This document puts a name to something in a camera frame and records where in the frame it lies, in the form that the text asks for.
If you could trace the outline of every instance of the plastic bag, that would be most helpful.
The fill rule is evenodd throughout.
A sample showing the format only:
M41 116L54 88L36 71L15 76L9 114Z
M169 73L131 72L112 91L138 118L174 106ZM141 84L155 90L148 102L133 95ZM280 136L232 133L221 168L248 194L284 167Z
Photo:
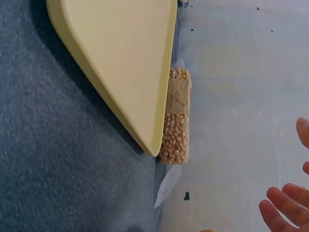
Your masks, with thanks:
M189 159L189 122L192 84L188 70L171 69L159 157L166 164Z

